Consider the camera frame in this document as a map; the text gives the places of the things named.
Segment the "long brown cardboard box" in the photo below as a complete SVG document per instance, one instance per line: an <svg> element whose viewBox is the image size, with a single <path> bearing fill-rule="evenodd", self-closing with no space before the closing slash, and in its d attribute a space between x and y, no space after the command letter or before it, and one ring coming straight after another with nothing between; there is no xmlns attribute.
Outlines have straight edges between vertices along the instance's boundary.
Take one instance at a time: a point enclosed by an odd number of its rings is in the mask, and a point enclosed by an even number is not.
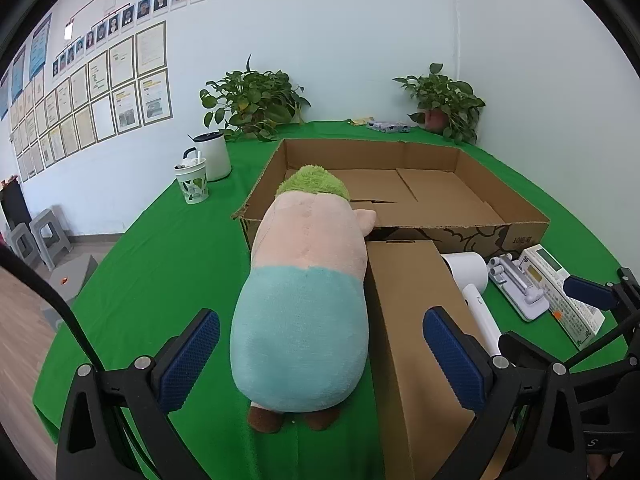
<svg viewBox="0 0 640 480"><path fill-rule="evenodd" d="M448 266L429 240L370 242L366 290L372 370L386 478L429 479L473 419L423 337L423 318L442 306L480 336Z"/></svg>

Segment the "white hair dryer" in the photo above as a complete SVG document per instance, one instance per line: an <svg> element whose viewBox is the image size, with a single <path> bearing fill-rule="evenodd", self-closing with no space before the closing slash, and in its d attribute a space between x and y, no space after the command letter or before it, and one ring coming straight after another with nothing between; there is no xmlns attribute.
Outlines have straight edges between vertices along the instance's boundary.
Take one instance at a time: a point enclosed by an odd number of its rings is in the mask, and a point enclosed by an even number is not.
<svg viewBox="0 0 640 480"><path fill-rule="evenodd" d="M485 350L490 356L498 356L501 332L482 296L488 285L485 260L477 252L455 252L442 258L480 329Z"/></svg>

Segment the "plush pig toy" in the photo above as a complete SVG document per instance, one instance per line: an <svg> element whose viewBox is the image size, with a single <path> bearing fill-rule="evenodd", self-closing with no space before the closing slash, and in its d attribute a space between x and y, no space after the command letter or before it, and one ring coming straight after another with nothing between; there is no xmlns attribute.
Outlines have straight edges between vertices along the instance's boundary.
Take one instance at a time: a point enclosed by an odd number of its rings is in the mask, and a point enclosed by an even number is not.
<svg viewBox="0 0 640 480"><path fill-rule="evenodd" d="M233 312L230 364L250 401L247 422L275 434L286 415L329 428L367 362L366 238L376 213L307 165L280 184L250 250Z"/></svg>

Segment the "white medicine box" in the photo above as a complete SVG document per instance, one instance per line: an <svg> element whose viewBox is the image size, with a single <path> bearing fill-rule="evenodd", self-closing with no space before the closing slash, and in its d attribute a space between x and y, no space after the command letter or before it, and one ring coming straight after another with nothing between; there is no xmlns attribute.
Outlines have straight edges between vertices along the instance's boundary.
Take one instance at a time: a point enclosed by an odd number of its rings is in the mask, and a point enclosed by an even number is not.
<svg viewBox="0 0 640 480"><path fill-rule="evenodd" d="M605 321L597 308L570 298L563 285L570 276L561 263L541 244L521 253L520 268L543 291L549 301L549 311L578 350L586 348Z"/></svg>

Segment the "green tablecloth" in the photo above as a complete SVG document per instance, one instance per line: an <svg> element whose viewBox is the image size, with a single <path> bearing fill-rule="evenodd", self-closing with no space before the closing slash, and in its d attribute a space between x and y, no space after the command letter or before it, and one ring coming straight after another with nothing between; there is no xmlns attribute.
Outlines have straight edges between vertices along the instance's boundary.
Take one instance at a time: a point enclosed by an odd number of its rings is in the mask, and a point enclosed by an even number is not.
<svg viewBox="0 0 640 480"><path fill-rule="evenodd" d="M281 130L285 139L412 142L456 148L418 128L400 136L346 122L305 122ZM277 142L229 144L230 177L213 183L206 202L187 205L175 183L124 233L73 307L108 370L155 354L201 308L216 311L221 338L182 410L171 421L212 479L384 479L383 454L369 364L340 419L314 432L296 420L273 436L245 421L247 402L231 378L231 311L248 273L240 222L231 218L246 199ZM603 283L620 266L578 219L541 188L481 148L459 146L550 219L541 244L570 272ZM514 330L559 358L576 350L558 323L525 325L493 287L488 306L503 330ZM36 383L34 407L55 444L76 368L87 362L70 331L54 337Z"/></svg>

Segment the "grey step stool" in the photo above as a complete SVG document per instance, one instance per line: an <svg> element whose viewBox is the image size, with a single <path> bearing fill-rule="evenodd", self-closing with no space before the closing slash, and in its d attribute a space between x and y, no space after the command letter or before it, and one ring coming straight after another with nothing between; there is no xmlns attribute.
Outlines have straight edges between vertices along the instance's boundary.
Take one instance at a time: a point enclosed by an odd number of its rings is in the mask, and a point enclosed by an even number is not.
<svg viewBox="0 0 640 480"><path fill-rule="evenodd" d="M63 250L72 250L72 243L51 208L43 209L30 221L26 220L24 214L8 214L6 220L9 226L6 232L9 248L30 266L39 257L47 269L53 271L58 255Z"/></svg>

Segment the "large open cardboard tray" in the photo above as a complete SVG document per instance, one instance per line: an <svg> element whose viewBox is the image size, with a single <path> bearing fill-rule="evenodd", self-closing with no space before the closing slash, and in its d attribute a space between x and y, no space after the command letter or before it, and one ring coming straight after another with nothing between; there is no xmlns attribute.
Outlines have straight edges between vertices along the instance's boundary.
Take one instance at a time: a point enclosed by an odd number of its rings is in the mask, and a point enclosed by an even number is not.
<svg viewBox="0 0 640 480"><path fill-rule="evenodd" d="M277 188L321 166L347 188L352 208L378 215L370 240L431 240L441 252L486 259L538 244L549 220L460 148L404 141L288 139L278 145L235 219L254 243Z"/></svg>

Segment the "right potted plant red pot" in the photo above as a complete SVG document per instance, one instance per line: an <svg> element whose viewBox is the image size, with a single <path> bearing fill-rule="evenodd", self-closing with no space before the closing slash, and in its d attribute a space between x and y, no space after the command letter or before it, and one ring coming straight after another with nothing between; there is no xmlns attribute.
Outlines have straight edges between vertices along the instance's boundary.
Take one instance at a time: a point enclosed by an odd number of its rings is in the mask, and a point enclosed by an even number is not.
<svg viewBox="0 0 640 480"><path fill-rule="evenodd" d="M468 82L445 75L443 69L444 64L431 63L426 75L394 78L418 106L409 118L449 141L475 144L486 102Z"/></svg>

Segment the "green patterned cup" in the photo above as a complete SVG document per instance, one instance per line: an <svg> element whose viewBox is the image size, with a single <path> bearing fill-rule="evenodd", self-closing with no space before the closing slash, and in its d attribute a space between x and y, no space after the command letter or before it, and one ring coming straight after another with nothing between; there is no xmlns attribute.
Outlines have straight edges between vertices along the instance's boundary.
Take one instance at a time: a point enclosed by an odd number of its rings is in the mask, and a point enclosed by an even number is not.
<svg viewBox="0 0 640 480"><path fill-rule="evenodd" d="M204 159L188 158L183 160L175 166L175 176L187 204L199 204L208 199Z"/></svg>

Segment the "yellow packet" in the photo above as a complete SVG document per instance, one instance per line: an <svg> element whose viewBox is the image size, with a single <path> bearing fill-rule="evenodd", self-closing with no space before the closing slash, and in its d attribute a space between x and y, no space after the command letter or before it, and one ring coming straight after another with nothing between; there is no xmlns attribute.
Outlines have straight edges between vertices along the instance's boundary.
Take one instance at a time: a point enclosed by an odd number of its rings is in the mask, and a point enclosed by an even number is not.
<svg viewBox="0 0 640 480"><path fill-rule="evenodd" d="M347 119L347 122L351 126L367 126L373 121L374 121L373 117L349 118L349 119Z"/></svg>

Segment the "white mug black lid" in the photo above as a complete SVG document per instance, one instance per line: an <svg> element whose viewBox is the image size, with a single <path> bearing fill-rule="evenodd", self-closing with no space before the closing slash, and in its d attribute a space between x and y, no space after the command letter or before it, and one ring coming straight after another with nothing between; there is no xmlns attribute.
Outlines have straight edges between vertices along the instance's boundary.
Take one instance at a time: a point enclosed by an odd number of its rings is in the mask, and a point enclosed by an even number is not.
<svg viewBox="0 0 640 480"><path fill-rule="evenodd" d="M204 159L208 182L222 180L231 174L231 160L221 131L202 133L193 138L192 142L192 148L183 152L183 158L189 159L191 153L194 153L194 158Z"/></svg>

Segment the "left potted plant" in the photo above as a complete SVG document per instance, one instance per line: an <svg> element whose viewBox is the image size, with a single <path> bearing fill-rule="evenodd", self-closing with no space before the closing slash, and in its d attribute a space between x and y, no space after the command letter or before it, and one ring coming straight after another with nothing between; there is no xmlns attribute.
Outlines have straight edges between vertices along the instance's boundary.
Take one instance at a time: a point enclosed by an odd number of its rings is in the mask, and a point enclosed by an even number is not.
<svg viewBox="0 0 640 480"><path fill-rule="evenodd" d="M204 110L203 125L221 132L226 140L241 138L271 142L278 130L304 121L311 108L304 88L283 70L253 70L247 58L244 70L232 70L206 81L198 92Z"/></svg>

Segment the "framed certificates on wall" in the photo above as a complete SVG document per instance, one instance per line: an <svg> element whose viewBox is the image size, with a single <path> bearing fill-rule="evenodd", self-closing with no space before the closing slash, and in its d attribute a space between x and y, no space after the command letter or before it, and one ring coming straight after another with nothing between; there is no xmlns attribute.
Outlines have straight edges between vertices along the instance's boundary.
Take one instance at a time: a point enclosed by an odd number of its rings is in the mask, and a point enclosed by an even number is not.
<svg viewBox="0 0 640 480"><path fill-rule="evenodd" d="M72 71L53 64L58 84L39 73L5 110L21 181L107 140L174 117L164 21L122 38Z"/></svg>

